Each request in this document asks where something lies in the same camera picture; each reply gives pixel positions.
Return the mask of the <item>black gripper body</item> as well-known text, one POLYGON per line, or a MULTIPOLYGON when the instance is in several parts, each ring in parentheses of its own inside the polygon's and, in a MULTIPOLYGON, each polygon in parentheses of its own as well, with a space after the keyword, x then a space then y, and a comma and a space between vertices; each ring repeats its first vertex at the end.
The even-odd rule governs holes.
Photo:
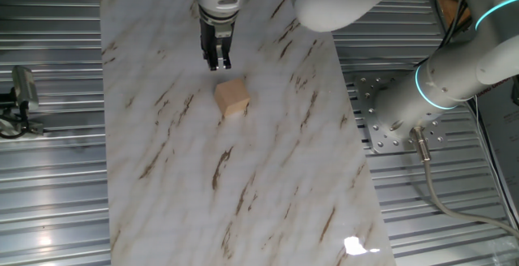
POLYGON ((209 54, 216 50, 217 44, 221 44, 222 50, 226 53, 230 52, 232 44, 232 36, 234 34, 235 19, 227 22, 216 22, 215 24, 208 23, 204 19, 199 20, 200 23, 200 44, 203 52, 209 54), (230 33, 228 36, 218 36, 217 26, 223 25, 229 27, 230 33))

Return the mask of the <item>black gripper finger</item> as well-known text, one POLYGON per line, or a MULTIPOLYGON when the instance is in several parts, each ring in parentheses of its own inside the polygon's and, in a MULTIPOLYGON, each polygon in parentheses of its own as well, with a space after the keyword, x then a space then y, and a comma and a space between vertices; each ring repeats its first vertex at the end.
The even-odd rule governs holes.
POLYGON ((224 46, 218 47, 218 66, 222 69, 230 69, 232 67, 229 51, 224 46))
POLYGON ((204 49, 204 60, 207 62, 210 71, 219 69, 218 54, 216 49, 204 49))

